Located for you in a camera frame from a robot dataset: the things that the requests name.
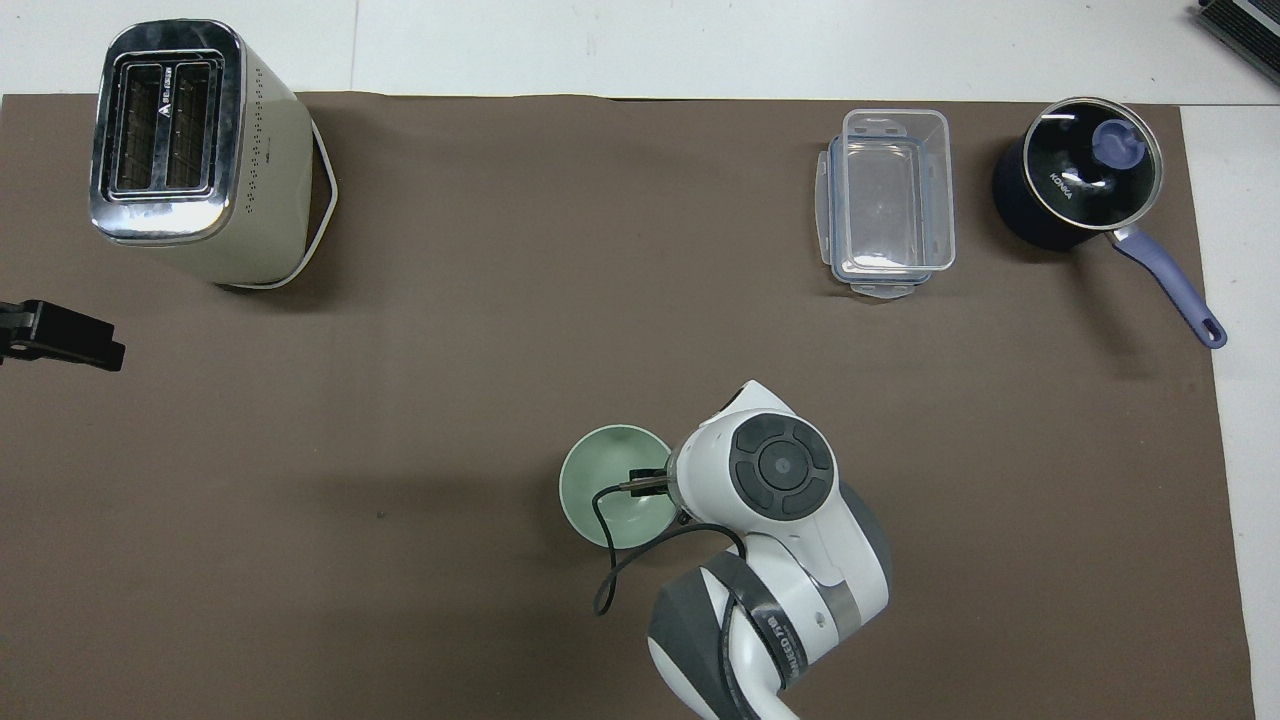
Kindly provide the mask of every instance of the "clear plastic container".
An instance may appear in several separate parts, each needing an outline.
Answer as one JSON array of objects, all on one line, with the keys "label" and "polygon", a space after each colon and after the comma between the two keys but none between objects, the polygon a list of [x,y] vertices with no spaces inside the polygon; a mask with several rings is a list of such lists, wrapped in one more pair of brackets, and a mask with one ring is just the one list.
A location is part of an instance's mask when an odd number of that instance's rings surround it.
[{"label": "clear plastic container", "polygon": [[822,260],[863,295],[909,295],[955,261],[951,140],[933,110],[854,110],[818,156]]}]

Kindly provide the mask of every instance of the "toaster slot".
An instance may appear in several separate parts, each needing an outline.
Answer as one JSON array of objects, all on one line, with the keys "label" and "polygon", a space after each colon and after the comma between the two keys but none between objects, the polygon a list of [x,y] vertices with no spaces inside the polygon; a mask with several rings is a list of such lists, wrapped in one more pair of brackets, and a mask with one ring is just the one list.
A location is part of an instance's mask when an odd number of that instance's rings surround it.
[{"label": "toaster slot", "polygon": [[118,190],[151,187],[151,160],[155,158],[163,81],[164,69],[160,65],[133,64],[124,70],[124,101],[115,164]]},{"label": "toaster slot", "polygon": [[201,190],[209,184],[212,149],[214,67],[182,63],[173,73],[173,118],[169,124],[168,190]]}]

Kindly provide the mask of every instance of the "green bowl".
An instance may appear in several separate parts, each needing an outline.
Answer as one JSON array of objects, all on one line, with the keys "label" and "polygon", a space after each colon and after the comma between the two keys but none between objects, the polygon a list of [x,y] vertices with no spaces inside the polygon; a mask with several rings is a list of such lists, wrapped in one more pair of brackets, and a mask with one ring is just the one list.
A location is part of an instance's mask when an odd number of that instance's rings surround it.
[{"label": "green bowl", "polygon": [[[609,486],[625,483],[639,468],[663,468],[671,448],[662,438],[634,425],[605,425],[586,433],[568,451],[561,468],[561,507],[577,534],[605,547],[591,497]],[[613,546],[636,547],[658,537],[676,519],[676,506],[666,495],[631,497],[616,492],[600,498],[600,514],[609,524]]]}]

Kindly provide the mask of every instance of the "toaster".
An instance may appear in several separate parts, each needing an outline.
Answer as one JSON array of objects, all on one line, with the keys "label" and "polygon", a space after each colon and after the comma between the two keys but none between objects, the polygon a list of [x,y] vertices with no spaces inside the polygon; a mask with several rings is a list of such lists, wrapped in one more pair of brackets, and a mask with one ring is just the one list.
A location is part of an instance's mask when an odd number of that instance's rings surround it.
[{"label": "toaster", "polygon": [[[330,197],[308,242],[314,146]],[[337,199],[310,113],[232,28],[156,20],[111,42],[90,181],[90,218],[110,242],[214,283],[279,287]]]}]

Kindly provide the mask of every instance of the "gray circular button pad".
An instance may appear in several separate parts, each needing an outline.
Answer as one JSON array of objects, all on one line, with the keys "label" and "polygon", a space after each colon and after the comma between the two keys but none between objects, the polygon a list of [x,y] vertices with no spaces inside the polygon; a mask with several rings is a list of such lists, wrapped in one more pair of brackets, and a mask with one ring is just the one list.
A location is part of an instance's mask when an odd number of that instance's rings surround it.
[{"label": "gray circular button pad", "polygon": [[739,425],[728,466],[742,502],[773,520],[813,514],[835,483],[831,448],[818,430],[772,413]]}]

